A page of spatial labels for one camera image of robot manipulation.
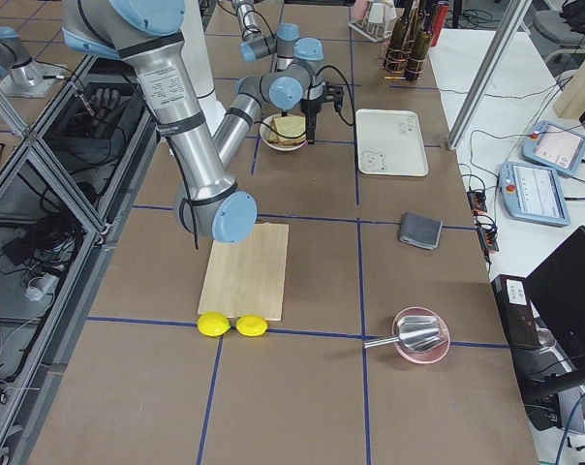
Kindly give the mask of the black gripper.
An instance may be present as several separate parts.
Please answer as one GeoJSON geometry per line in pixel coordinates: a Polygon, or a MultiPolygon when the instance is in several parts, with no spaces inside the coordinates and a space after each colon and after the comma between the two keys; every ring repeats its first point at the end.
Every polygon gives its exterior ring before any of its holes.
{"type": "Polygon", "coordinates": [[[301,99],[299,105],[306,121],[306,140],[308,144],[316,142],[317,117],[321,112],[323,104],[332,103],[336,113],[342,111],[344,99],[344,86],[323,82],[320,85],[310,88],[301,99]]]}

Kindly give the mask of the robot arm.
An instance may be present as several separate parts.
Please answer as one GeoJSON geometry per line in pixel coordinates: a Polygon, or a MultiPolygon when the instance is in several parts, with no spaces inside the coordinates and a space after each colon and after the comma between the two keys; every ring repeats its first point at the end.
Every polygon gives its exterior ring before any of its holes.
{"type": "Polygon", "coordinates": [[[280,139],[298,145],[313,144],[323,105],[332,103],[334,111],[341,114],[344,95],[350,92],[348,82],[325,80],[323,72],[336,68],[323,62],[322,42],[300,37],[297,25],[281,23],[276,30],[263,31],[258,23],[263,15],[255,9],[253,1],[232,1],[230,14],[239,23],[243,60],[252,63],[273,56],[275,68],[237,83],[236,96],[213,137],[222,164],[226,167],[231,163],[256,125],[280,139]],[[266,105],[276,107],[283,117],[295,108],[300,109],[301,128],[295,133],[286,132],[264,122],[261,114],[266,105]]]}
{"type": "Polygon", "coordinates": [[[194,236],[224,243],[244,240],[258,208],[226,170],[261,113],[253,96],[239,94],[211,133],[182,60],[182,1],[65,1],[68,47],[130,65],[181,172],[179,223],[194,236]]]}

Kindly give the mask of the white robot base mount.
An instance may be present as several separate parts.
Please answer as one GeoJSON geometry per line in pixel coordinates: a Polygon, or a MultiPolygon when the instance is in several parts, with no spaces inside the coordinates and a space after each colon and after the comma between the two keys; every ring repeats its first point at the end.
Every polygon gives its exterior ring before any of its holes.
{"type": "Polygon", "coordinates": [[[185,43],[181,55],[209,131],[214,134],[223,120],[226,109],[216,95],[199,2],[184,0],[184,7],[181,32],[185,43]]]}

